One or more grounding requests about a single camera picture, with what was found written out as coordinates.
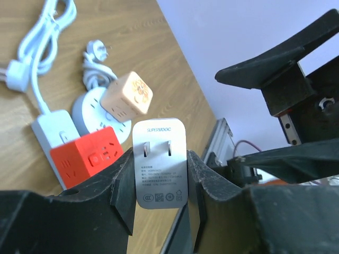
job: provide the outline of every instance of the round white device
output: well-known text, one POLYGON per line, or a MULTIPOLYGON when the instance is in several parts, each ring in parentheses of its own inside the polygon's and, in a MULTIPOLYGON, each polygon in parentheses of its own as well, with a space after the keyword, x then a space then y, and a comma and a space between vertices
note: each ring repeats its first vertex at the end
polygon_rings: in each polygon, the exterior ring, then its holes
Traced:
POLYGON ((119 143, 124 143, 131 132, 132 122, 120 123, 100 105, 105 91, 105 87, 95 87, 81 95, 73 104, 73 122, 81 136, 112 126, 119 143))

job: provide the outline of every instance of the wooden floor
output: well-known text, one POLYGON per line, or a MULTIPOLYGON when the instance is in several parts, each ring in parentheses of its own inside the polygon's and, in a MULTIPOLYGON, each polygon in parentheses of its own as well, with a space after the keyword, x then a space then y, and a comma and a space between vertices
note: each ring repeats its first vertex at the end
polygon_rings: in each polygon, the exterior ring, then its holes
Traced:
MULTIPOLYGON (((76 5, 78 17, 59 38, 53 68, 39 79, 51 110, 70 110, 73 101, 85 92, 82 51, 89 40, 100 39, 112 46, 106 65, 118 76, 136 71, 154 92, 149 114, 133 124, 151 118, 179 118, 186 126, 188 149, 201 154, 215 117, 156 0, 81 0, 76 5)), ((16 58, 17 46, 36 22, 42 6, 43 0, 1 1, 2 65, 16 58)), ((39 114, 32 91, 19 94, 1 85, 0 97, 0 189, 57 195, 61 187, 30 127, 39 114)), ((130 146, 131 137, 123 148, 130 146)), ((149 211, 137 206, 128 253, 159 253, 175 214, 176 210, 149 211)))

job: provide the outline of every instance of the cable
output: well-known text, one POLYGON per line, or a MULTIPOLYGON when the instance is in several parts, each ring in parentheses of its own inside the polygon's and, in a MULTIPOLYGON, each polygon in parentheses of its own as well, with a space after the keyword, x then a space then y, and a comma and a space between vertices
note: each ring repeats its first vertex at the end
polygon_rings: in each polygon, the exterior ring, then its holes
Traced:
POLYGON ((235 144, 235 146, 234 146, 234 150, 233 150, 233 158, 235 157, 235 153, 236 153, 236 151, 237 151, 237 148, 238 148, 238 146, 239 146, 241 143, 249 144, 250 146, 254 147, 254 148, 255 148, 256 150, 258 150, 259 152, 262 151, 258 146, 256 146, 256 145, 253 144, 252 142, 250 142, 250 141, 248 141, 248 140, 242 139, 242 140, 239 140, 239 141, 235 144))
POLYGON ((88 91, 98 86, 108 87, 112 81, 118 79, 111 68, 99 63, 107 56, 107 49, 102 41, 95 40, 87 44, 86 51, 83 52, 83 83, 88 91))
POLYGON ((21 41, 17 51, 19 62, 29 66, 29 78, 42 114, 47 114, 50 110, 39 91, 38 75, 44 75, 51 69, 58 53, 59 35, 76 17, 73 0, 61 1, 66 5, 65 11, 56 19, 54 15, 58 0, 45 1, 39 20, 21 41), (45 51, 47 56, 41 59, 45 51))

